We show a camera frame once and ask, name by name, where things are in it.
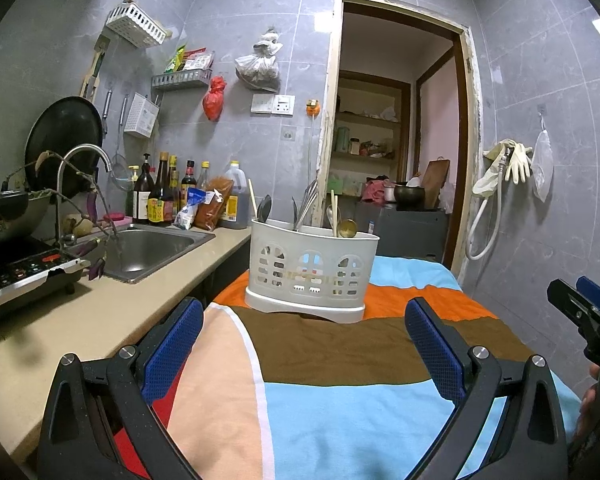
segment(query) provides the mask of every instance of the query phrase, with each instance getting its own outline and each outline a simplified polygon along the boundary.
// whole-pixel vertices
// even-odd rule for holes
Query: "blue gripper pad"
[[[586,276],[580,276],[576,282],[576,290],[600,309],[600,286]]]
[[[198,300],[192,300],[147,362],[141,393],[149,406],[169,391],[202,330],[202,320],[202,304]]]
[[[404,323],[440,396],[461,402],[466,395],[462,365],[417,300],[407,303]]]

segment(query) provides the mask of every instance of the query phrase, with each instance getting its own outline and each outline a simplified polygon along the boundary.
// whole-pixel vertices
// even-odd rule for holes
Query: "beige countertop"
[[[218,228],[216,237],[129,285],[83,277],[75,294],[57,292],[0,322],[0,441],[17,461],[38,442],[51,381],[62,355],[101,359],[136,342],[251,235]]]

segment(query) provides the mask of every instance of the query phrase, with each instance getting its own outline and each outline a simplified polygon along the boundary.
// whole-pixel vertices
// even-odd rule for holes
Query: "white plastic basket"
[[[105,25],[139,48],[160,45],[167,36],[167,31],[136,3],[117,4]]]
[[[362,319],[378,238],[335,238],[330,229],[251,221],[247,305],[263,312],[303,312],[339,323]]]
[[[129,113],[126,115],[125,133],[151,137],[158,111],[160,108],[136,92]]]

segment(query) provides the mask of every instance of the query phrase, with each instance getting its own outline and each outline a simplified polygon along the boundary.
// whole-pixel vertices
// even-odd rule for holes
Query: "stainless steel sink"
[[[129,224],[118,229],[118,240],[109,241],[104,275],[120,282],[137,283],[215,237],[211,233]],[[95,262],[104,251],[101,243],[85,258]]]

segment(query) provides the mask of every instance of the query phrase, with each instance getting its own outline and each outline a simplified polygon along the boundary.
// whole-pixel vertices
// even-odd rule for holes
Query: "plastic jug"
[[[227,197],[226,207],[218,225],[229,229],[244,229],[249,226],[250,197],[247,177],[237,160],[231,161],[231,166],[224,176],[234,181],[234,188]]]

